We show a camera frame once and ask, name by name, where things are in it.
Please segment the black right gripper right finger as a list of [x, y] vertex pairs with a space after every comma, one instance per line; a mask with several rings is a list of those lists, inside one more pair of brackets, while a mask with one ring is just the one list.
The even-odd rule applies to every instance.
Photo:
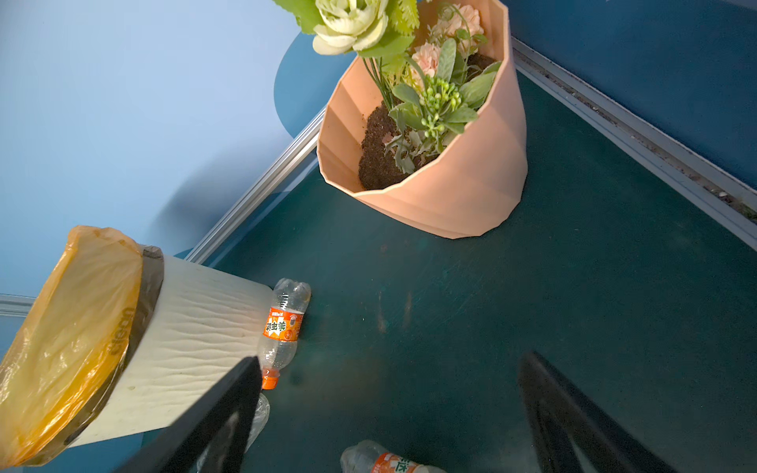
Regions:
[[598, 472], [674, 471], [538, 352], [522, 356], [518, 387], [542, 472], [581, 472], [576, 451]]

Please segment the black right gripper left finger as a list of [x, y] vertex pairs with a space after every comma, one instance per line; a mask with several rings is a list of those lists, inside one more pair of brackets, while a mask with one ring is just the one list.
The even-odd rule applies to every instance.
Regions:
[[153, 443], [117, 470], [187, 472], [204, 455], [204, 472], [239, 472], [261, 389], [258, 358], [242, 359]]

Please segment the orange band bottle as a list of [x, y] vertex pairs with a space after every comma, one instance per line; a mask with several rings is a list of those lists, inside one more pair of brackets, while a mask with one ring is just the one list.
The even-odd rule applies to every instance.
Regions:
[[391, 453], [379, 443], [369, 439], [347, 447], [341, 454], [340, 466], [344, 473], [446, 473], [439, 467], [417, 463]]

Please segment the clear bottle white cap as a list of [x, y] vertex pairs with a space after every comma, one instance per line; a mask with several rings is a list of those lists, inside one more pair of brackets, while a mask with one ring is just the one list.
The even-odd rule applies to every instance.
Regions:
[[[270, 415], [270, 403], [264, 394], [260, 394], [258, 397], [258, 404], [254, 413], [254, 421], [252, 421], [252, 427], [250, 428], [250, 434], [248, 435], [248, 441], [246, 442], [246, 449], [244, 453], [250, 450], [250, 447], [254, 444], [257, 437], [263, 431]], [[196, 461], [196, 471], [201, 472], [205, 460], [207, 459], [208, 449], [203, 451], [199, 459]]]

